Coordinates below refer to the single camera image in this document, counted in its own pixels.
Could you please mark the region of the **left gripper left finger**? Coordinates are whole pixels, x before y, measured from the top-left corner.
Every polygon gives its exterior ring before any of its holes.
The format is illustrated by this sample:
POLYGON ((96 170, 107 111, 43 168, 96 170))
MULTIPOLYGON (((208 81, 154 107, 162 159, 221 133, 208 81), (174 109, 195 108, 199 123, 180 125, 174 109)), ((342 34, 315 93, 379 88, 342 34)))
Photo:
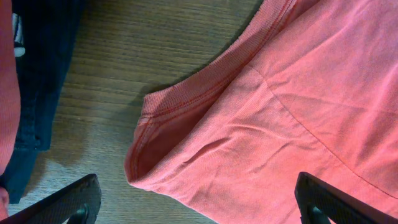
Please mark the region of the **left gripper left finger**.
POLYGON ((95 224, 100 207, 97 175, 88 174, 2 220, 1 224, 95 224))

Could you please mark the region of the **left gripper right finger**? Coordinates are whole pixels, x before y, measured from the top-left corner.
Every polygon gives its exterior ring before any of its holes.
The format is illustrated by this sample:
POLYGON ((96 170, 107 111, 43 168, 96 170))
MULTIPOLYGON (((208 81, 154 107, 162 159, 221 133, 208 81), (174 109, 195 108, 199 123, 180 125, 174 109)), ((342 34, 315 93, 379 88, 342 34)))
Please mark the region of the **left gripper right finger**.
POLYGON ((295 186, 302 224, 397 224, 397 219, 346 194, 308 172, 295 186))

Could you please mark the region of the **salmon red t-shirt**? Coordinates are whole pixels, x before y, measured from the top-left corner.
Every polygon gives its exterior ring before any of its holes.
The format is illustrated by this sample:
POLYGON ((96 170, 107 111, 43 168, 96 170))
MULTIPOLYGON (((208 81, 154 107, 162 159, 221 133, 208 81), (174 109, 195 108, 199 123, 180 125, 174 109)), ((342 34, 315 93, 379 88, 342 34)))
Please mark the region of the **salmon red t-shirt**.
POLYGON ((218 223, 298 223, 303 171, 396 217, 397 1, 264 1, 216 60, 145 96, 124 168, 218 223))

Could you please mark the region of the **folded red soccer shirt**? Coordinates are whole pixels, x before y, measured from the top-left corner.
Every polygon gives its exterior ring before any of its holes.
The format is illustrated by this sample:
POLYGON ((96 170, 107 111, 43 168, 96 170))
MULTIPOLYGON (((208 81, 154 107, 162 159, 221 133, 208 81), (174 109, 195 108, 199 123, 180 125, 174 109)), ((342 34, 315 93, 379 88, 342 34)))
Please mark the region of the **folded red soccer shirt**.
POLYGON ((14 57, 12 2, 1 0, 1 173, 11 159, 21 113, 14 57))

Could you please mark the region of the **folded navy blue garment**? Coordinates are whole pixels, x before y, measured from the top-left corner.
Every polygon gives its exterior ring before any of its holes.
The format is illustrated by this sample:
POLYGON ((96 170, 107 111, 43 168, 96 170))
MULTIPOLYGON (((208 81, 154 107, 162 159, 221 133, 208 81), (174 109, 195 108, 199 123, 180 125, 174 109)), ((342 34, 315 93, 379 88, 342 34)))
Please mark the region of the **folded navy blue garment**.
POLYGON ((38 154, 50 148, 83 6, 83 0, 12 2, 21 116, 11 160, 1 175, 11 204, 23 197, 38 154))

